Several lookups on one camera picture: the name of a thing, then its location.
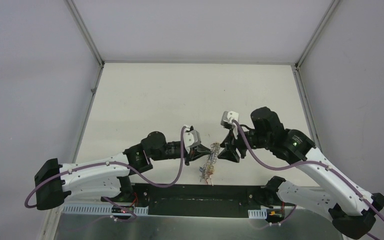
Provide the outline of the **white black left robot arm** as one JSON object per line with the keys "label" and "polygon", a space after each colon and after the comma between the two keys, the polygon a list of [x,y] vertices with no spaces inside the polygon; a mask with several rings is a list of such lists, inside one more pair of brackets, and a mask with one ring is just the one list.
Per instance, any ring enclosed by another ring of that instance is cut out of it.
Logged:
{"label": "white black left robot arm", "polygon": [[[134,193],[130,176],[137,175],[157,188],[175,185],[192,161],[211,154],[193,126],[185,125],[180,140],[166,140],[160,131],[153,131],[140,143],[123,152],[89,163],[60,163],[57,158],[47,160],[34,176],[35,188],[24,202],[28,209],[44,211],[61,206],[65,200],[100,197],[117,198],[127,202]],[[157,183],[144,176],[153,169],[153,161],[179,160],[179,169],[170,183]]]}

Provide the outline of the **black mounting base plate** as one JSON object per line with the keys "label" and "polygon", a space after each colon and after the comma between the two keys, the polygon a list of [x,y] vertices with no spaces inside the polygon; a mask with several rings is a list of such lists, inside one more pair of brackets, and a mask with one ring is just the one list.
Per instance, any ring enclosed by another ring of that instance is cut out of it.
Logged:
{"label": "black mounting base plate", "polygon": [[148,216],[248,218],[251,210],[289,207],[255,185],[176,184],[160,188],[134,183],[129,196],[119,194],[115,203],[147,209]]}

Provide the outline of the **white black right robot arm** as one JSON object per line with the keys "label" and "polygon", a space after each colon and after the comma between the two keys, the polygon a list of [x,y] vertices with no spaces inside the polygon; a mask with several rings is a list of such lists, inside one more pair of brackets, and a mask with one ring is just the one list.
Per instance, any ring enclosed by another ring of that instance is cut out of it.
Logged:
{"label": "white black right robot arm", "polygon": [[240,124],[237,112],[223,113],[220,123],[229,132],[221,143],[219,159],[237,163],[246,154],[266,149],[285,161],[286,169],[299,169],[322,188],[321,192],[314,192],[274,176],[263,187],[268,204],[284,202],[304,207],[354,240],[370,234],[384,207],[384,195],[371,193],[350,180],[309,137],[285,128],[277,113],[268,107],[255,109],[250,118],[253,128]]}

